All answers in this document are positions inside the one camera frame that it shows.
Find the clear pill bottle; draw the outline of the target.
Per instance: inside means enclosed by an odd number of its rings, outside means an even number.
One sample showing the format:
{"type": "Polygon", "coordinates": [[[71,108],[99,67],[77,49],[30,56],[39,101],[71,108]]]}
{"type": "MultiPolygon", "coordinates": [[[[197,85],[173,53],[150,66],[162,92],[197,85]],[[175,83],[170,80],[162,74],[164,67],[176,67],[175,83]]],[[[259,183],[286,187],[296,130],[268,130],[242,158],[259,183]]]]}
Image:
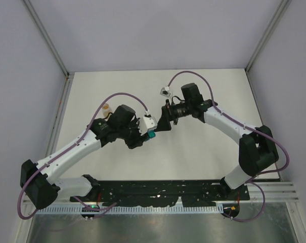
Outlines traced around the clear pill bottle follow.
{"type": "Polygon", "coordinates": [[[104,119],[108,119],[109,116],[113,113],[112,108],[110,107],[110,105],[108,103],[105,103],[102,106],[102,114],[103,114],[103,118],[104,119]]]}

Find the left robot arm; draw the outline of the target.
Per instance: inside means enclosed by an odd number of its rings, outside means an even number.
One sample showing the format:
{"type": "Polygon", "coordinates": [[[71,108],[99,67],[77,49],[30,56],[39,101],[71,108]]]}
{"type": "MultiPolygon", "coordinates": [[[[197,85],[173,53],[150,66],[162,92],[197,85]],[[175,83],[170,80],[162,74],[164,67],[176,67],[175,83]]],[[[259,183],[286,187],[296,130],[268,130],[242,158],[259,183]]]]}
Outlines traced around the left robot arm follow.
{"type": "Polygon", "coordinates": [[[24,162],[20,185],[38,210],[62,198],[96,201],[100,186],[92,176],[67,179],[61,176],[88,154],[117,139],[122,139],[129,149],[142,146],[155,136],[156,126],[156,120],[151,115],[137,118],[132,108],[120,105],[108,119],[95,119],[83,134],[54,154],[36,163],[31,160],[24,162]]]}

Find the teal pill organizer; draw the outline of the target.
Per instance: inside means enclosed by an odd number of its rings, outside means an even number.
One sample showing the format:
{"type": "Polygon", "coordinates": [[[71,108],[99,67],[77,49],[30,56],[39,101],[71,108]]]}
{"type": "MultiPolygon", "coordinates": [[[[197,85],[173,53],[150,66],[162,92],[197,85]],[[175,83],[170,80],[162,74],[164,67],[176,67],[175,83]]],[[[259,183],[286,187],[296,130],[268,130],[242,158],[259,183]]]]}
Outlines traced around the teal pill organizer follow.
{"type": "Polygon", "coordinates": [[[146,133],[146,139],[145,141],[148,141],[150,139],[153,139],[156,137],[156,134],[154,132],[154,130],[149,130],[147,133],[146,133]]]}

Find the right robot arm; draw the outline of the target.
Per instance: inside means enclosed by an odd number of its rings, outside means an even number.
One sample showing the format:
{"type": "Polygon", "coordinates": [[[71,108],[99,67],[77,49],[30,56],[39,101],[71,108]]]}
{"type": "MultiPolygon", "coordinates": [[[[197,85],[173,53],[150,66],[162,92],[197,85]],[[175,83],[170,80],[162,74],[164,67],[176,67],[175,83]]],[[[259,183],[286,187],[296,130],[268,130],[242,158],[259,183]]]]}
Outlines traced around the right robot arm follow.
{"type": "Polygon", "coordinates": [[[190,115],[233,139],[239,146],[238,165],[220,180],[223,198],[232,199],[246,181],[278,161],[279,155],[270,128],[261,126],[249,130],[243,123],[234,122],[220,112],[217,103],[210,99],[204,100],[195,83],[182,86],[181,91],[183,98],[176,104],[172,100],[170,87],[161,89],[160,93],[166,97],[166,101],[161,108],[156,131],[170,131],[172,125],[177,125],[179,118],[190,115]]]}

